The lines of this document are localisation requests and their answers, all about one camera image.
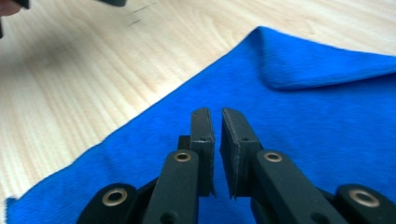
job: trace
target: blue cloth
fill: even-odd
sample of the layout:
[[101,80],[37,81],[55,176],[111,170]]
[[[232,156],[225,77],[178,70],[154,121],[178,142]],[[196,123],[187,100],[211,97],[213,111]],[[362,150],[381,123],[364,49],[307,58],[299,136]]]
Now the blue cloth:
[[218,198],[199,223],[254,223],[249,199],[229,199],[219,154],[221,109],[245,114],[265,148],[288,154],[318,187],[358,183],[396,202],[396,58],[337,49],[259,27],[235,49],[144,113],[7,200],[8,223],[75,223],[97,190],[156,177],[191,112],[211,110]]

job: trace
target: cloth fold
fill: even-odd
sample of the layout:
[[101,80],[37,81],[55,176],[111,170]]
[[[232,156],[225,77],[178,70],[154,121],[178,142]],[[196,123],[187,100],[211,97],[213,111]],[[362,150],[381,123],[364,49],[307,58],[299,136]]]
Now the cloth fold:
[[217,139],[218,198],[200,199],[199,223],[254,223],[249,199],[229,199],[219,154],[223,107],[244,113],[264,148],[289,155],[317,187],[334,193],[357,183],[396,202],[395,72],[396,57],[259,27],[70,166],[7,199],[7,223],[75,223],[104,186],[143,186],[190,133],[191,112],[200,107],[211,110]]

